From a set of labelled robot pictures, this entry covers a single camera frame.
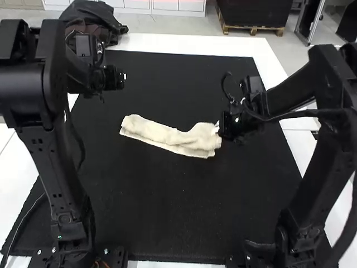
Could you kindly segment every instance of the towel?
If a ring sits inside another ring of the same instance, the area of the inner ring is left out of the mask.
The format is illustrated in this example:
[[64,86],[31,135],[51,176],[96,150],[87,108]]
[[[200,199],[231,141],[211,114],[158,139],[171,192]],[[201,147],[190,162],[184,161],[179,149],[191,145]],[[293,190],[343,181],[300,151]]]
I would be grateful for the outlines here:
[[182,132],[137,114],[124,117],[120,134],[176,154],[205,159],[214,156],[222,143],[213,123],[200,122]]

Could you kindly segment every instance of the black mat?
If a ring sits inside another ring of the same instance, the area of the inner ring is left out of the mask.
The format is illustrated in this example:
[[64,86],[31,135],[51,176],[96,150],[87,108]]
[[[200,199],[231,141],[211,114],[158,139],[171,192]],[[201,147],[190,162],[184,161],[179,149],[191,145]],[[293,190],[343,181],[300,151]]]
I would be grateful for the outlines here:
[[[224,142],[208,160],[118,133],[132,113],[183,131],[216,122],[227,104],[220,78],[228,70],[237,80],[258,75],[253,59],[119,51],[107,59],[127,72],[125,90],[105,93],[105,104],[79,97],[73,109],[87,150],[79,176],[95,212],[97,242],[120,243],[131,259],[222,263],[230,254],[241,256],[244,238],[273,241],[279,211],[301,180],[279,124],[243,147]],[[36,182],[20,217],[42,191]],[[50,247],[49,226],[44,203],[12,254]]]

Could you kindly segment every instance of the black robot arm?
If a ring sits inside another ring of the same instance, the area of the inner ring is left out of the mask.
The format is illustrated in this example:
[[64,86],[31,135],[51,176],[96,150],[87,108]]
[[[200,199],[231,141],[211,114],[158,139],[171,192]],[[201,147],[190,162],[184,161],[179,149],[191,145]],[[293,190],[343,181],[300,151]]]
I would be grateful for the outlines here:
[[[309,62],[280,85],[265,91],[259,77],[247,77],[239,99],[222,88],[230,101],[222,114],[219,135],[245,143],[266,123],[293,117],[318,117],[318,142],[292,201],[280,213],[275,243],[246,241],[246,265],[251,268],[336,267],[357,231],[357,198],[330,256],[316,258],[325,237],[325,222],[357,167],[357,45],[337,51],[332,45],[309,50]],[[296,111],[316,100],[317,110]],[[357,195],[356,179],[354,196]]]
[[[28,148],[51,208],[54,245],[29,267],[92,267],[98,257],[94,213],[71,156],[64,110],[68,92],[92,96],[122,89],[124,74],[95,64],[94,36],[76,37],[83,38],[76,47],[80,56],[66,48],[59,20],[44,20],[40,30],[23,20],[2,20],[0,36],[7,37],[0,44],[0,114]],[[115,257],[125,263],[125,254]],[[122,267],[115,258],[108,263]]]

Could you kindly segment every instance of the cable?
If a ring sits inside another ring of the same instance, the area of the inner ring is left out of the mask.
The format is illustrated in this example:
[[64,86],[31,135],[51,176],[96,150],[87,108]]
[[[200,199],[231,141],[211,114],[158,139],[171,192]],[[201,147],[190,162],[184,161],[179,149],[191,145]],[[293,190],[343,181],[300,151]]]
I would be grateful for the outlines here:
[[69,124],[69,128],[70,131],[73,135],[73,138],[76,140],[76,142],[78,143],[79,146],[79,150],[80,150],[80,160],[78,162],[78,165],[76,167],[76,170],[79,171],[82,167],[82,164],[85,160],[85,146],[84,146],[84,142],[82,140],[82,138],[80,137],[80,135],[78,134],[76,128],[73,125],[73,120],[72,120],[72,115],[71,112],[69,111],[69,104],[68,104],[68,99],[65,103],[65,113],[66,113],[66,118],[67,118],[67,122]]
[[47,197],[45,193],[41,194],[40,197],[38,197],[36,199],[36,201],[33,203],[33,205],[31,206],[31,208],[26,212],[26,214],[22,217],[20,223],[18,224],[16,230],[15,230],[15,234],[12,237],[12,240],[10,242],[10,245],[7,249],[7,252],[4,254],[1,263],[0,263],[0,268],[5,268],[6,263],[7,263],[7,259],[9,258],[10,255],[10,251],[12,249],[12,246],[16,240],[18,231],[20,230],[20,228],[22,227],[22,224],[25,222],[25,220],[27,219],[28,216],[30,216],[36,209],[37,205],[41,203],[42,200],[45,200],[44,197]]
[[110,266],[105,261],[102,261],[102,263],[104,264],[105,268],[110,268]]
[[231,94],[229,94],[227,92],[227,90],[225,89],[225,86],[224,86],[224,82],[226,80],[227,77],[232,77],[233,79],[233,82],[234,84],[237,85],[237,82],[235,81],[234,77],[233,77],[233,74],[230,72],[230,71],[227,71],[223,77],[221,78],[221,89],[225,95],[225,97],[229,100],[229,103],[234,105],[234,106],[237,106],[238,105],[238,102],[235,100],[234,96],[232,96]]
[[[355,169],[357,169],[357,116],[356,114],[352,115],[352,113],[356,113],[355,110],[349,110],[346,114],[350,119],[351,125],[351,143],[353,146],[354,152],[354,163]],[[355,171],[355,176],[353,180],[353,190],[352,190],[352,205],[351,210],[348,215],[346,224],[344,229],[341,232],[339,239],[336,241],[334,246],[332,247],[332,251],[330,253],[329,258],[322,264],[322,268],[330,268],[333,265],[337,264],[339,260],[342,258],[346,250],[352,244],[357,233],[357,171]]]
[[261,120],[263,122],[274,122],[274,121],[280,121],[283,119],[288,119],[288,118],[297,118],[297,117],[323,117],[323,116],[330,116],[334,114],[343,114],[346,109],[340,108],[340,109],[307,109],[307,110],[302,110],[302,111],[296,111],[296,112],[288,112],[284,114],[280,114],[278,116],[274,117],[263,117],[260,114],[255,113],[253,110],[251,110],[247,102],[245,100],[242,101],[244,111],[247,112],[250,116]]

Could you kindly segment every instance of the gray floor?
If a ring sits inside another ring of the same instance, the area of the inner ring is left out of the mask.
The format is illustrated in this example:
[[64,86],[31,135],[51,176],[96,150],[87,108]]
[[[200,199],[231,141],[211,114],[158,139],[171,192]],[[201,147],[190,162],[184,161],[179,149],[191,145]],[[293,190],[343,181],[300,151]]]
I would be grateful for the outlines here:
[[[0,9],[0,19],[23,18],[31,26],[40,26],[44,18],[58,18],[60,14],[60,11]],[[122,13],[116,13],[115,16],[118,21],[129,26],[130,32],[223,36],[213,0],[208,0],[205,18]],[[294,73],[308,61],[308,48],[294,34],[297,17],[298,14],[289,16],[283,37],[277,37],[271,31],[258,31],[256,35],[256,37],[265,37],[268,40],[288,75]],[[337,23],[325,14],[325,18],[317,27],[312,43],[314,45],[343,45],[343,40],[335,35],[336,29]],[[248,31],[237,30],[230,32],[229,36],[249,37],[250,35]]]

